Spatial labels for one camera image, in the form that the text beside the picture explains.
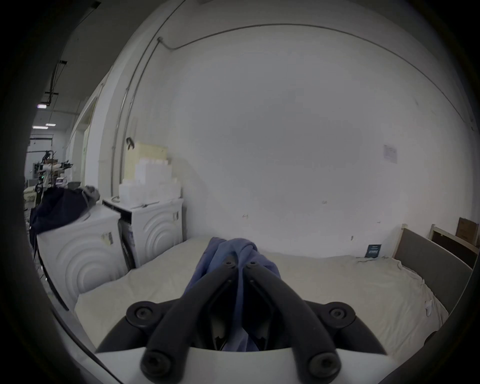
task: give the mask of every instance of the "white sheet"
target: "white sheet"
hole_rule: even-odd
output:
[[[80,295],[75,313],[95,347],[131,304],[180,297],[208,242],[205,238],[188,240],[121,279]],[[352,306],[400,363],[421,348],[448,317],[422,278],[398,260],[262,253],[276,263],[282,279],[303,299],[343,301]]]

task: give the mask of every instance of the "blue cloth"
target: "blue cloth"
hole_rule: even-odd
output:
[[[205,252],[203,253],[198,265],[193,273],[192,279],[188,283],[185,292],[193,287],[204,275],[218,268],[224,259],[230,254],[235,253],[238,257],[239,285],[237,300],[233,312],[232,330],[227,343],[223,347],[224,351],[258,351],[255,343],[248,337],[248,334],[241,327],[242,307],[243,307],[243,278],[242,269],[250,261],[255,261],[269,271],[280,277],[276,265],[265,256],[258,253],[257,246],[246,239],[225,240],[217,237],[211,238]]]

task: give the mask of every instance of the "white washing machine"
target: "white washing machine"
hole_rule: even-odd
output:
[[[125,206],[115,198],[105,199],[103,204],[121,214],[123,240],[128,243],[137,268],[183,241],[183,199],[135,208]]]
[[[68,309],[81,293],[127,274],[119,219],[118,212],[97,204],[73,223],[37,235],[50,286]]]

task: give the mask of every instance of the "sticker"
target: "sticker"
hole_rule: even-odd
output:
[[[384,145],[384,159],[396,164],[396,148],[390,145]]]
[[[111,232],[102,233],[101,238],[106,245],[113,244],[113,237]]]
[[[372,258],[378,257],[381,246],[382,246],[381,244],[370,244],[367,248],[367,254],[365,255],[365,257],[372,257]]]

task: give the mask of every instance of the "stacked white container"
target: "stacked white container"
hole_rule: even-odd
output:
[[[123,179],[119,200],[126,207],[166,203],[180,198],[181,185],[172,178],[167,160],[141,158],[135,165],[135,179]]]

